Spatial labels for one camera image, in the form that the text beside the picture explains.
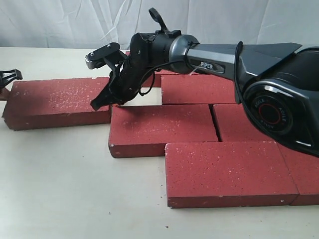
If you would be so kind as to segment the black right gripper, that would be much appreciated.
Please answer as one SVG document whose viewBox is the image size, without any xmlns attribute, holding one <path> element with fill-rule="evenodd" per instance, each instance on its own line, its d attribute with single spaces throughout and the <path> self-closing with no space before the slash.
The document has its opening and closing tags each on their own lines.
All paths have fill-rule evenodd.
<svg viewBox="0 0 319 239">
<path fill-rule="evenodd" d="M 94 98 L 90 106 L 93 110 L 113 104 L 123 105 L 139 93 L 144 82 L 153 74 L 152 66 L 137 58 L 127 57 L 119 75 L 110 81 Z"/>
</svg>

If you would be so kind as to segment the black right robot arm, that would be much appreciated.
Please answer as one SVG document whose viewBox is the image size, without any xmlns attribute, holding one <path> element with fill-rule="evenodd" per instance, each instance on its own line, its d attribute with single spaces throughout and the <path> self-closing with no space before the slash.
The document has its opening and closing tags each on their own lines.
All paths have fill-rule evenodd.
<svg viewBox="0 0 319 239">
<path fill-rule="evenodd" d="M 125 54 L 112 42 L 85 56 L 89 69 L 105 65 L 109 81 L 91 101 L 98 110 L 141 94 L 155 72 L 202 73 L 232 81 L 235 101 L 251 124 L 279 144 L 319 154 L 319 49 L 297 43 L 201 44 L 179 30 L 136 33 Z"/>
</svg>

